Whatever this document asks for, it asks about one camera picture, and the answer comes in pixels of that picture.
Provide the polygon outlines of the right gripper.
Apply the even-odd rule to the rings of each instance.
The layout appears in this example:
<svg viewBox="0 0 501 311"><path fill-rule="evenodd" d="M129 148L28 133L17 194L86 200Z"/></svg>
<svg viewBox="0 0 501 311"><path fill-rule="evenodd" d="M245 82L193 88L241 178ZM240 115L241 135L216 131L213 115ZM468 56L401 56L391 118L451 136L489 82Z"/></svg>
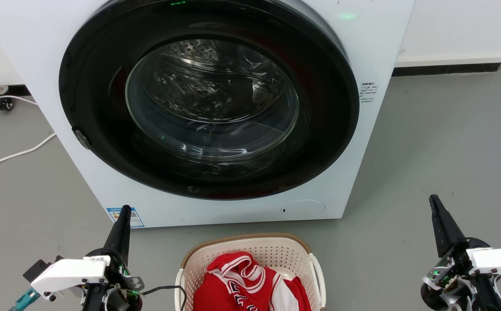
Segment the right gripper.
<svg viewBox="0 0 501 311"><path fill-rule="evenodd" d="M467 249L490 248L475 238L465 238L441 202L429 197L439 262L422 278L420 295L433 311L501 311L497 288L499 274L469 273L473 267Z"/></svg>

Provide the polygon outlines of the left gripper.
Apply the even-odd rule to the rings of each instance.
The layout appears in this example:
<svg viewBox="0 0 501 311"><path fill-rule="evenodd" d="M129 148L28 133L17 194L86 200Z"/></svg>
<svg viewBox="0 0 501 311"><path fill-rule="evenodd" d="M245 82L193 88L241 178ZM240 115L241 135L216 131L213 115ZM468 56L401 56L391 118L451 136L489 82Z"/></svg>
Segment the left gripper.
<svg viewBox="0 0 501 311"><path fill-rule="evenodd" d="M104 248L87 254L90 259L107 259L104 277L82 285L82 311L141 311L144 289L142 279L127 268L132 209L124 205L104 244Z"/></svg>

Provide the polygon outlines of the cream plastic laundry basket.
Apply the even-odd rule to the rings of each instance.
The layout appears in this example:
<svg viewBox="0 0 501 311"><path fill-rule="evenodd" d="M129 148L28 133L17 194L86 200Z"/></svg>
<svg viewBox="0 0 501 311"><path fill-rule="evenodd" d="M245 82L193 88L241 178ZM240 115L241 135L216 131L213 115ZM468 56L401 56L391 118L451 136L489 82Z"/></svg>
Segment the cream plastic laundry basket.
<svg viewBox="0 0 501 311"><path fill-rule="evenodd" d="M175 311L193 311L193 296L202 284L205 268L218 256L248 252L262 267L269 267L284 277L299 277L307 292L312 311L326 311L327 290L321 265L310 247L288 233L254 233L229 236L198 244L191 249L177 273L175 285L183 287L188 297L184 307L183 292L174 291Z"/></svg>

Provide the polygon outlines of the blue energy label sticker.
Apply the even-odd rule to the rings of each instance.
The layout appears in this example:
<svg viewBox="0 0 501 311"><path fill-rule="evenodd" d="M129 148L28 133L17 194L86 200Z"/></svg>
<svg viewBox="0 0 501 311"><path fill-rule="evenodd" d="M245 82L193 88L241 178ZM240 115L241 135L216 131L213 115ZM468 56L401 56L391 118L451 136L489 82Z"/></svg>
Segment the blue energy label sticker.
<svg viewBox="0 0 501 311"><path fill-rule="evenodd" d="M120 213L122 211L121 207L110 207L106 208L107 213L110 215L113 222L116 222L120 218ZM130 216L130 227L131 228L145 228L145 225L142 222L139 214L137 213L134 207L131 208L131 216Z"/></svg>

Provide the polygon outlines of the red and white jersey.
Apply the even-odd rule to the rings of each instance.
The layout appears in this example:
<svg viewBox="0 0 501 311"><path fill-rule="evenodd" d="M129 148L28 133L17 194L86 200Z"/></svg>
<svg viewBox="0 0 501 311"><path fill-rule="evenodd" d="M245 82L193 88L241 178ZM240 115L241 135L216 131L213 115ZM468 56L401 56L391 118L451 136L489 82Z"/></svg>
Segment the red and white jersey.
<svg viewBox="0 0 501 311"><path fill-rule="evenodd" d="M206 268L193 311L312 311L298 277L262 267L251 254L223 254Z"/></svg>

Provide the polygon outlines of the round white filter cover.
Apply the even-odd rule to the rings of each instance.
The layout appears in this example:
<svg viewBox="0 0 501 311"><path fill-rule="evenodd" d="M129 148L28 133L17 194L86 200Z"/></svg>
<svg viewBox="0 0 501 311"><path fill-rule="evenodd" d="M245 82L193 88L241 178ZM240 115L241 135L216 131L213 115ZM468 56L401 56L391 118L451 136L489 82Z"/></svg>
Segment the round white filter cover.
<svg viewBox="0 0 501 311"><path fill-rule="evenodd" d="M325 205L316 200L298 200L284 205L280 214L288 220L320 219Z"/></svg>

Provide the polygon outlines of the round black washer door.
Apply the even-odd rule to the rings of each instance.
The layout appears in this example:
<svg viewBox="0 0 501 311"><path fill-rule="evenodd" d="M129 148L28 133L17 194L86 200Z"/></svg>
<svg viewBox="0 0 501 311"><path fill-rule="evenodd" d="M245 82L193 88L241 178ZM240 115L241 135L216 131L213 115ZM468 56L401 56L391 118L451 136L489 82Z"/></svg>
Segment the round black washer door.
<svg viewBox="0 0 501 311"><path fill-rule="evenodd" d="M310 181L359 116L341 41L303 0L113 0L73 36L58 81L98 158L207 200Z"/></svg>

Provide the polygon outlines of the small printed text sticker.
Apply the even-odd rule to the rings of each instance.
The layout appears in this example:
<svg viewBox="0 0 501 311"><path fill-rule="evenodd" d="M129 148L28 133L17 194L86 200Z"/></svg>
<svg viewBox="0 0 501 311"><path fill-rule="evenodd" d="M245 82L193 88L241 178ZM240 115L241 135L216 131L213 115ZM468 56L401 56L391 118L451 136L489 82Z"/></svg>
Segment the small printed text sticker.
<svg viewBox="0 0 501 311"><path fill-rule="evenodd" d="M359 85L359 102L367 104L376 100L378 85L375 82L362 82Z"/></svg>

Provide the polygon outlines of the white front-load washing machine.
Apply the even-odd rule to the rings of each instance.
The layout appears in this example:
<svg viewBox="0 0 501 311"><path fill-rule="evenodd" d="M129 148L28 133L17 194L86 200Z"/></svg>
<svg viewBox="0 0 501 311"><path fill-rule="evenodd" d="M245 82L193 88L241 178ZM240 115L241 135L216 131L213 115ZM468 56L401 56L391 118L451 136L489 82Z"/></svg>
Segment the white front-load washing machine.
<svg viewBox="0 0 501 311"><path fill-rule="evenodd" d="M126 177L81 146L63 110L59 73L83 23L113 0L0 0L0 45L102 207L129 205L146 228L287 221L284 205L316 200L320 219L343 216L386 93L415 0L303 0L333 29L359 85L375 82L376 100L359 102L356 130L323 173L282 193L244 200L182 197Z"/></svg>

